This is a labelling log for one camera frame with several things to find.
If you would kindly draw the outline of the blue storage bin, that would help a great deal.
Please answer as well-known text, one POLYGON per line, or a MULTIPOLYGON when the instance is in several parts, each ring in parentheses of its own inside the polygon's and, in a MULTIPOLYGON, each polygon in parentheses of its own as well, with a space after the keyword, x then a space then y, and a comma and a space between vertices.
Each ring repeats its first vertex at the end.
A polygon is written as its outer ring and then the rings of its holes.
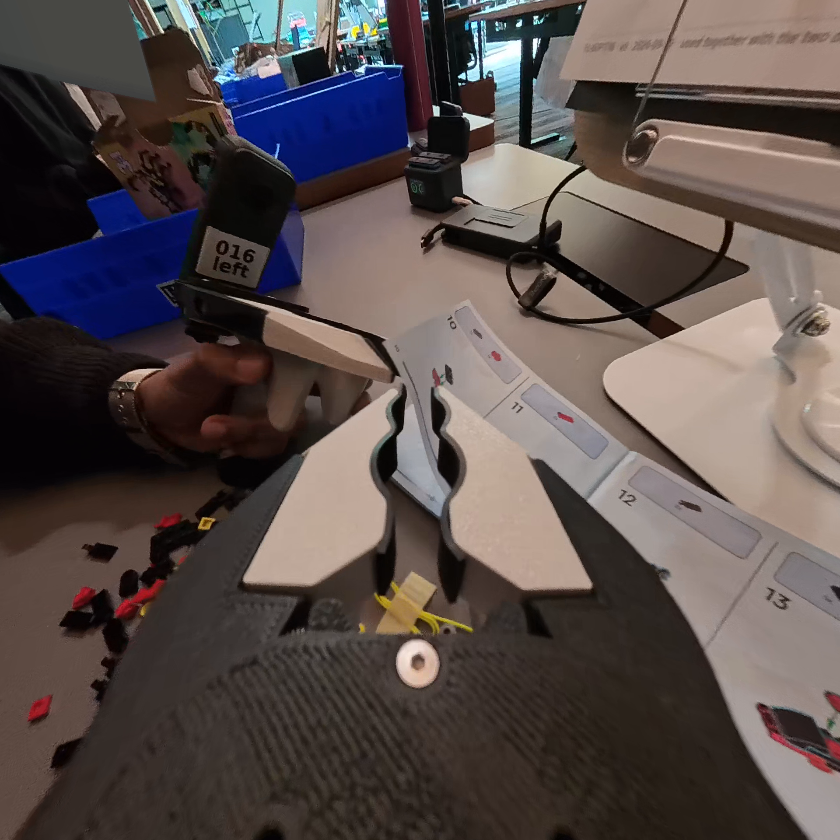
POLYGON ((239 136, 284 164, 298 184, 405 151, 401 66, 367 66, 231 108, 239 136))
POLYGON ((100 340, 178 319, 170 286, 179 279, 198 211, 142 216, 126 190, 92 198, 100 235, 2 262, 6 300, 100 340))

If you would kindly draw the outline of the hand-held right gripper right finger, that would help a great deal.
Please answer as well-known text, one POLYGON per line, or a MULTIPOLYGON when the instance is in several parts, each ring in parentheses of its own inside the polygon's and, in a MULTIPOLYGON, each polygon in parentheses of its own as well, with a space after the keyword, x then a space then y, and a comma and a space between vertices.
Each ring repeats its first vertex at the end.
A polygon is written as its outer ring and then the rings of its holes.
POLYGON ((437 572, 448 601, 588 595, 593 583, 527 451, 445 388, 430 392, 448 486, 437 572))

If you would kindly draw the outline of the person's left forearm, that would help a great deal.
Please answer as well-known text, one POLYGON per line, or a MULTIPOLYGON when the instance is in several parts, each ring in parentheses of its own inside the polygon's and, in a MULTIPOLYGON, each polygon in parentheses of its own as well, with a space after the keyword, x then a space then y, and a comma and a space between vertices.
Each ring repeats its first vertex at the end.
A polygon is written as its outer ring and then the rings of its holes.
POLYGON ((2 491, 159 465, 112 418, 109 389, 127 373, 164 367, 51 318, 2 322, 2 491))

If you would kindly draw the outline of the black charging case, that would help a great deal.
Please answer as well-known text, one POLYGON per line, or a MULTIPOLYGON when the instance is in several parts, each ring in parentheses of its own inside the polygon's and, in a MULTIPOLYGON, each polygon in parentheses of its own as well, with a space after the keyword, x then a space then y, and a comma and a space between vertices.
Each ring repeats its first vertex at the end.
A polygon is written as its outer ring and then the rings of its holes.
POLYGON ((451 154, 412 153, 404 176, 410 203, 425 211, 445 213, 464 196, 461 160, 451 154))

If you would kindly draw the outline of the person's left hand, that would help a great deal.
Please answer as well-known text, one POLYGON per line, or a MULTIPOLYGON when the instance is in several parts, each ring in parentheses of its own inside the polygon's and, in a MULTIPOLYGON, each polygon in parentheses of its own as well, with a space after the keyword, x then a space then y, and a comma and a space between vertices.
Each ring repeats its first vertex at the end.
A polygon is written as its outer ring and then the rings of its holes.
POLYGON ((267 349, 258 345, 203 343, 136 389, 147 427, 163 443, 192 452, 249 459, 279 456, 302 433, 305 413, 288 432, 271 426, 265 412, 229 412, 235 389, 263 382, 271 373, 267 349))

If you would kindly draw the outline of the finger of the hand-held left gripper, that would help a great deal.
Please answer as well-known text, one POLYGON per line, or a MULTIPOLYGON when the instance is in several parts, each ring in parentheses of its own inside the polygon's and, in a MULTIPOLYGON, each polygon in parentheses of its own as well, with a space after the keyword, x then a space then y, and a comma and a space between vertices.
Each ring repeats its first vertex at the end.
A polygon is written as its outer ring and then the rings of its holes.
POLYGON ((392 367, 364 336, 287 310, 266 310, 262 342, 272 350, 374 382, 395 378, 392 367))
POLYGON ((320 322, 320 323, 323 323, 323 324, 327 324, 331 327, 334 327, 336 329, 341 329, 341 330, 344 330, 346 332, 352 332, 352 333, 358 334, 361 337, 365 338, 371 344, 371 346, 374 346, 378 350, 384 351, 384 341, 385 341, 385 339, 382 336, 380 336, 380 335, 378 335, 374 332, 370 332, 370 331, 366 331, 366 330, 363 330, 363 329, 360 329, 360 328, 356 328, 352 325, 349 325, 349 324, 346 324, 346 323, 343 323, 343 322, 334 321, 334 320, 330 320, 328 318, 322 318, 320 316, 316 316, 316 315, 310 313, 310 310, 309 310, 308 307, 299 305, 297 303, 293 303, 293 302, 289 302, 289 301, 272 301, 272 306, 275 307, 275 308, 284 309, 286 311, 292 312, 292 313, 297 314, 298 316, 301 316, 305 319, 309 319, 309 320, 312 320, 312 321, 315 321, 315 322, 320 322))

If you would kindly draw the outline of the dark red pillar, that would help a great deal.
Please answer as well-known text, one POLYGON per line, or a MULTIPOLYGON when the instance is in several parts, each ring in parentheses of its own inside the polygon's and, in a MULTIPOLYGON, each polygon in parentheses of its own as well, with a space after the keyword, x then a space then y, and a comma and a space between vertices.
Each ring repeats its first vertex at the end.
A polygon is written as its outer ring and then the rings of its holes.
POLYGON ((408 129, 418 132, 433 115, 421 3, 386 1, 385 10, 394 62, 403 68, 408 129))

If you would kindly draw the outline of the small black box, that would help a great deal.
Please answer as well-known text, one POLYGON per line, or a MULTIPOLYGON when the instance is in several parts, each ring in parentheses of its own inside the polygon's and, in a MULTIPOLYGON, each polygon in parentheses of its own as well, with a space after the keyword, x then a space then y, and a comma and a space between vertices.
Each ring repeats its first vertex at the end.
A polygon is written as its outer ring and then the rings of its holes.
POLYGON ((469 120, 463 109, 453 102, 442 101, 427 122, 427 152, 463 163, 469 157, 469 134, 469 120))

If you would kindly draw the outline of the colourful lego box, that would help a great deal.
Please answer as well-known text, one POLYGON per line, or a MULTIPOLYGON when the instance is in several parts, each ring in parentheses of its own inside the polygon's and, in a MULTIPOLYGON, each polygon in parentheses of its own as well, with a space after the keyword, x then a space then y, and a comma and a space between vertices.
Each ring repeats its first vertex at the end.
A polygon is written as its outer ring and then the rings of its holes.
POLYGON ((93 146, 142 215, 155 220, 204 203, 217 147, 235 133, 227 108, 208 104, 141 129, 107 118, 93 146))

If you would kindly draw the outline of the lego instruction booklet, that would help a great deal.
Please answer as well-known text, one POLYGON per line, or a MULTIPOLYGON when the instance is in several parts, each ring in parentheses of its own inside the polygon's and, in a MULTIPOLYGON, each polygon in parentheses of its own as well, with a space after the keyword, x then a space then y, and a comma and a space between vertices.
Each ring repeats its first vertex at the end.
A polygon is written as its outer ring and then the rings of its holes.
POLYGON ((838 838, 838 558, 627 449, 522 365, 469 301, 384 346, 414 405, 394 482, 440 516, 438 386, 545 462, 654 566, 803 832, 838 838))

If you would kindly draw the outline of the dark background work table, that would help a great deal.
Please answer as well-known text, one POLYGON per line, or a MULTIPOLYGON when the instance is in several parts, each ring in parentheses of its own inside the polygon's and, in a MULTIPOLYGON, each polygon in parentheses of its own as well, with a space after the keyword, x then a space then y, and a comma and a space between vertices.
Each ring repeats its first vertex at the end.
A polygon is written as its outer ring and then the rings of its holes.
POLYGON ((534 85, 538 75, 541 45, 552 38, 573 36, 581 20, 583 1, 532 2, 421 2, 425 7, 424 24, 429 46, 440 39, 448 53, 449 93, 440 93, 432 79, 433 99, 445 98, 460 103, 460 94, 468 83, 469 72, 477 69, 479 79, 486 78, 485 53, 488 44, 514 43, 519 48, 518 142, 536 150, 561 139, 552 132, 536 136, 532 132, 534 85))

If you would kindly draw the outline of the pile of lego pieces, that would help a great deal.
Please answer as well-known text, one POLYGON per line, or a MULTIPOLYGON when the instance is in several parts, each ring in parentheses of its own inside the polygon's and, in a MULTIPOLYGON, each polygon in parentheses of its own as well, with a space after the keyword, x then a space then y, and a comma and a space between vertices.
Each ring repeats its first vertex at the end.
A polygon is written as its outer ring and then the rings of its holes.
POLYGON ((113 671, 144 612, 204 532, 224 516, 232 491, 69 487, 38 520, 38 573, 26 590, 27 709, 49 697, 49 709, 27 713, 44 740, 39 757, 52 780, 82 744, 113 671))

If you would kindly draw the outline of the brown cardboard box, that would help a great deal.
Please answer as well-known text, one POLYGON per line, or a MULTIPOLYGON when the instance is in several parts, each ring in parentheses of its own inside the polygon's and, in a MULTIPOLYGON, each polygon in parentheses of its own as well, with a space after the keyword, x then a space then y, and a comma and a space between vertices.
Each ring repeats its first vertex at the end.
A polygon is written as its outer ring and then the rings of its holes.
POLYGON ((140 41, 155 100, 175 113, 184 102, 221 102, 221 91, 200 50, 184 30, 168 28, 140 41))

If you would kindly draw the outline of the flat black hub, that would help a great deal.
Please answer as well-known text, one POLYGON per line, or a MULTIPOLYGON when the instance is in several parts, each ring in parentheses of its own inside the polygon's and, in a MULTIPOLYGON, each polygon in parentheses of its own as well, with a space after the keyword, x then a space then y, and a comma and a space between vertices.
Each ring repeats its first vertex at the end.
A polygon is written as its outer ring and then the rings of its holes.
POLYGON ((481 255, 508 259, 518 253, 549 253, 560 242, 560 219, 541 226, 541 216, 469 204, 421 237, 421 249, 440 241, 481 255))

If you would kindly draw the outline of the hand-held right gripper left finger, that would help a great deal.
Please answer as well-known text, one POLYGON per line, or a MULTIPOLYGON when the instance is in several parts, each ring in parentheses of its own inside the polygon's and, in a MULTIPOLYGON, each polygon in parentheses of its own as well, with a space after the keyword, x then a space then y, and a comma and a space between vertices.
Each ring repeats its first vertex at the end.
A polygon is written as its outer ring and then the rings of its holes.
POLYGON ((405 389, 391 389, 311 446, 249 567, 244 588, 311 599, 385 594, 396 568, 396 471, 405 389))

